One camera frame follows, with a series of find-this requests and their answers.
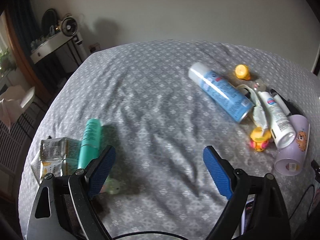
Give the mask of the yellow duck with pink headphones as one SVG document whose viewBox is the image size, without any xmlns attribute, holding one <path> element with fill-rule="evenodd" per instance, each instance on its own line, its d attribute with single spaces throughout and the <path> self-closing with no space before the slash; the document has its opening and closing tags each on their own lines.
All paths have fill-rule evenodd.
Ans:
<svg viewBox="0 0 320 240">
<path fill-rule="evenodd" d="M 267 148 L 272 138 L 270 130 L 263 132 L 261 127 L 256 127 L 250 134 L 250 146 L 257 152 L 262 152 Z"/>
</svg>

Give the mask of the white cylindrical bottle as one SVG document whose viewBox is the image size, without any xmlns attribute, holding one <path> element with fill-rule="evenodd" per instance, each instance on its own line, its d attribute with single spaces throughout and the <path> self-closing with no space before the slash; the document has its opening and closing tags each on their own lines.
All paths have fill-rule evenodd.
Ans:
<svg viewBox="0 0 320 240">
<path fill-rule="evenodd" d="M 294 127 L 269 92 L 259 91 L 258 95 L 267 111 L 270 130 L 276 147 L 278 149 L 286 148 L 295 139 Z"/>
</svg>

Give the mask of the black hairbrush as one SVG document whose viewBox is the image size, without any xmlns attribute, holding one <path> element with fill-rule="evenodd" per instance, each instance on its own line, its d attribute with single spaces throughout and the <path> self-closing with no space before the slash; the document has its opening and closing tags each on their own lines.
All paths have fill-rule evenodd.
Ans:
<svg viewBox="0 0 320 240">
<path fill-rule="evenodd" d="M 273 88 L 270 89 L 270 93 L 272 97 L 274 98 L 275 102 L 280 106 L 282 111 L 286 116 L 292 116 L 292 115 L 302 115 L 304 116 L 305 114 L 301 109 L 298 108 L 298 106 L 290 101 L 284 99 L 276 90 Z"/>
</svg>

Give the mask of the cream panda phone case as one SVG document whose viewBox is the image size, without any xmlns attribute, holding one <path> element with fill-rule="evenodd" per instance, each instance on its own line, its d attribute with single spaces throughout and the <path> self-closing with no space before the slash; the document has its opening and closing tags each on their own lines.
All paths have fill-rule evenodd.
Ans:
<svg viewBox="0 0 320 240">
<path fill-rule="evenodd" d="M 255 106 L 261 105 L 256 92 L 248 85 L 240 84 L 236 86 L 236 89 L 240 91 L 246 98 L 248 98 Z"/>
</svg>

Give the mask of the blue spray can white cap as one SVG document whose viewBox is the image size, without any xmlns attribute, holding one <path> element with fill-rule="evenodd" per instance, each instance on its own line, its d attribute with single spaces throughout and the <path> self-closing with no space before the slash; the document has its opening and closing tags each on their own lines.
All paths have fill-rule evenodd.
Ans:
<svg viewBox="0 0 320 240">
<path fill-rule="evenodd" d="M 238 123 L 254 107 L 251 100 L 220 74 L 200 62 L 189 68 L 188 76 Z"/>
</svg>

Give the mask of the silver foil snack packet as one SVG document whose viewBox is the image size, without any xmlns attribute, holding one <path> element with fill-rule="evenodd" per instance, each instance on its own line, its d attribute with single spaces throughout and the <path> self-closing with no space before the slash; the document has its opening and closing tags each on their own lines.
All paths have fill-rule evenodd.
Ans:
<svg viewBox="0 0 320 240">
<path fill-rule="evenodd" d="M 42 140 L 40 150 L 31 161 L 38 184 L 47 173 L 55 177 L 71 175 L 78 166 L 81 142 L 68 137 Z"/>
</svg>

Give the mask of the lilac cartoon plastic cup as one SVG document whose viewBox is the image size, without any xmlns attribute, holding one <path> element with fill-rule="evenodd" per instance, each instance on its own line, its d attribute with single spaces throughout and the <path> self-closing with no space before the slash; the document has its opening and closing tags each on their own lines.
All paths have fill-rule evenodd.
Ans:
<svg viewBox="0 0 320 240">
<path fill-rule="evenodd" d="M 299 114 L 289 116 L 289 120 L 296 131 L 296 137 L 289 146 L 278 151 L 274 169 L 284 176 L 296 176 L 302 171 L 306 159 L 310 124 L 305 116 Z"/>
</svg>

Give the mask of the teal green bottle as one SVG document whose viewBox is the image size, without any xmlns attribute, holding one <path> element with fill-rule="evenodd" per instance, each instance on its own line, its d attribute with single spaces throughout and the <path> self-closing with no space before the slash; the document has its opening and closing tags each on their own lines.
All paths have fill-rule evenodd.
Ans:
<svg viewBox="0 0 320 240">
<path fill-rule="evenodd" d="M 82 138 L 78 169 L 85 168 L 90 161 L 100 155 L 101 123 L 99 119 L 89 119 Z"/>
</svg>

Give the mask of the white green wipes packet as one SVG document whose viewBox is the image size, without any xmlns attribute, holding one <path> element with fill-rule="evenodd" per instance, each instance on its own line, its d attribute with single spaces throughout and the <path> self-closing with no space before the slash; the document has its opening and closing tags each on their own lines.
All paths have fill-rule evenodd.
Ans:
<svg viewBox="0 0 320 240">
<path fill-rule="evenodd" d="M 253 107 L 252 112 L 253 122 L 257 127 L 261 128 L 261 134 L 264 135 L 268 130 L 268 122 L 264 108 L 257 96 L 254 99 L 254 104 L 255 106 Z"/>
</svg>

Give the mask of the white chair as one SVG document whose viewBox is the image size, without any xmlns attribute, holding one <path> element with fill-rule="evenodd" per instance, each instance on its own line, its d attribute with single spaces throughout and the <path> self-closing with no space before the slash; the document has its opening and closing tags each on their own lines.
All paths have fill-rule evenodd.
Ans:
<svg viewBox="0 0 320 240">
<path fill-rule="evenodd" d="M 1 94 L 1 122 L 10 132 L 11 127 L 35 99 L 35 87 L 25 91 L 22 86 L 10 86 Z"/>
</svg>

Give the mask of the clear translucent duck toy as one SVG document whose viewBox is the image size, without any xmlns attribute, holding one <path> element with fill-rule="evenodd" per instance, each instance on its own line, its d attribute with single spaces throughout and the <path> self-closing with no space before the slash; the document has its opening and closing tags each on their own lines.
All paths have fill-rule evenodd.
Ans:
<svg viewBox="0 0 320 240">
<path fill-rule="evenodd" d="M 257 79 L 255 81 L 255 83 L 253 84 L 253 89 L 256 92 L 265 92 L 267 90 L 267 86 L 266 86 L 266 84 L 264 83 L 263 80 Z"/>
</svg>

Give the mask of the grey patterned tablecloth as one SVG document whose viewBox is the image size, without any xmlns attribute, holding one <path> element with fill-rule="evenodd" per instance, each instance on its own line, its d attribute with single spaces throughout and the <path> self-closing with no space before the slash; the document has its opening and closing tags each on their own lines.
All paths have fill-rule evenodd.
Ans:
<svg viewBox="0 0 320 240">
<path fill-rule="evenodd" d="M 319 78 L 301 66 L 257 49 L 211 42 L 132 43 L 89 56 L 67 81 L 41 121 L 25 161 L 18 196 L 26 233 L 39 185 L 31 161 L 43 139 L 81 140 L 86 122 L 99 119 L 101 146 L 117 159 L 111 177 L 118 194 L 97 196 L 99 216 L 112 236 L 157 230 L 205 239 L 226 204 L 206 169 L 203 149 L 211 145 L 250 175 L 271 172 L 277 149 L 250 148 L 251 120 L 236 123 L 188 76 L 193 63 L 215 70 L 233 85 L 238 64 L 294 102 L 310 122 L 308 155 L 294 177 L 276 175 L 291 228 L 306 218 L 319 159 Z"/>
</svg>

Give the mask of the small yellow duck toy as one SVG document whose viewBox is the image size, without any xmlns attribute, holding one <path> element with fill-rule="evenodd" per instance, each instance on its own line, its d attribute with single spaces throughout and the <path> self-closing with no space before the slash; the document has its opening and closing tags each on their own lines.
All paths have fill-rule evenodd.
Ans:
<svg viewBox="0 0 320 240">
<path fill-rule="evenodd" d="M 235 67 L 235 75 L 238 79 L 249 81 L 251 79 L 251 75 L 249 72 L 249 67 L 245 64 L 239 64 Z"/>
</svg>

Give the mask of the potted green plant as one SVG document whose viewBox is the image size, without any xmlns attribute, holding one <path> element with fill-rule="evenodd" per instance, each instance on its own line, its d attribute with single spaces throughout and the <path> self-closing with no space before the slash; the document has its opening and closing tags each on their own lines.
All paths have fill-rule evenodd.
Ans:
<svg viewBox="0 0 320 240">
<path fill-rule="evenodd" d="M 16 62 L 12 59 L 9 49 L 1 50 L 0 55 L 1 76 L 17 69 Z"/>
</svg>

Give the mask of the white shelf table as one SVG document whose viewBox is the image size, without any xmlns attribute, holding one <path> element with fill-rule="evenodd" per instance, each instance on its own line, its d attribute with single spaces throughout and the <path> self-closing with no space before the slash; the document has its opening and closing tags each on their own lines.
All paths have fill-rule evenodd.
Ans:
<svg viewBox="0 0 320 240">
<path fill-rule="evenodd" d="M 80 32 L 73 37 L 67 37 L 62 32 L 49 38 L 46 42 L 35 49 L 30 58 L 34 64 L 44 63 L 44 59 L 57 56 L 63 70 L 73 73 L 88 57 Z"/>
</svg>

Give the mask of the white desk fan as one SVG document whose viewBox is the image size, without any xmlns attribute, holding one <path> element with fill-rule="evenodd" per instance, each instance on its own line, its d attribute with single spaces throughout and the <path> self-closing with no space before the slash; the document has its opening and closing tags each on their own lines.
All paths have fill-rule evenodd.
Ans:
<svg viewBox="0 0 320 240">
<path fill-rule="evenodd" d="M 74 36 L 78 31 L 78 23 L 72 16 L 68 16 L 61 21 L 60 29 L 67 37 Z"/>
</svg>

